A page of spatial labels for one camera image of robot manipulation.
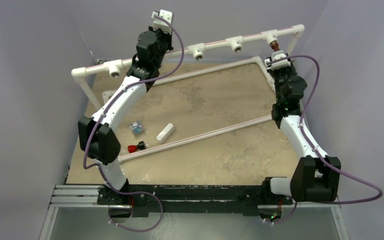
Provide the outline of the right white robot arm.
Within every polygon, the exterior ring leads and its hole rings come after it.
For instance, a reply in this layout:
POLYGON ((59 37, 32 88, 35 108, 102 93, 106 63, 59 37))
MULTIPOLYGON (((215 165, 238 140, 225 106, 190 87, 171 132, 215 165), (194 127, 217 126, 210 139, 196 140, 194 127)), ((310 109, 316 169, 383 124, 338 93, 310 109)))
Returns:
POLYGON ((261 189, 260 196, 268 204, 280 195, 297 202, 331 202, 337 198, 340 174, 328 165, 341 168, 337 157, 331 157, 311 135, 301 111, 301 99, 307 88, 306 81, 293 66, 266 69, 273 78, 276 102, 271 116, 276 126, 286 135, 298 163, 292 177, 267 177, 269 185, 261 189))

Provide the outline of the brown faucet with chrome cap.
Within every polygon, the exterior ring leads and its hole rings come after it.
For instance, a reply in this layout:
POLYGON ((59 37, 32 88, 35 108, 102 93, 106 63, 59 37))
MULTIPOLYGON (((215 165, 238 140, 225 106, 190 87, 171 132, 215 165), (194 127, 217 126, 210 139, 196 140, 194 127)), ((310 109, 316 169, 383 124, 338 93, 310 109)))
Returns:
POLYGON ((279 43, 278 43, 277 40, 272 41, 269 45, 270 45, 271 49, 272 49, 274 52, 277 52, 277 51, 280 51, 280 50, 281 50, 280 47, 279 47, 279 43))

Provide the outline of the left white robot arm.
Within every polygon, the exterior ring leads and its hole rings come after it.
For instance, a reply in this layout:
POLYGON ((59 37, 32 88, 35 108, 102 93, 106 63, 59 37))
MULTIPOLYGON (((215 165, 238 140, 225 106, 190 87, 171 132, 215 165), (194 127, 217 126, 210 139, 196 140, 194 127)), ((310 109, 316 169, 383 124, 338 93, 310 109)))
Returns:
POLYGON ((121 144, 115 131, 133 105, 163 78, 160 68, 166 52, 173 50, 172 35, 176 34, 176 30, 166 32, 161 28, 141 33, 132 64, 115 95, 91 117, 82 116, 77 123, 83 168, 98 168, 104 184, 111 189, 110 199, 118 205, 128 201, 129 191, 118 163, 121 144))

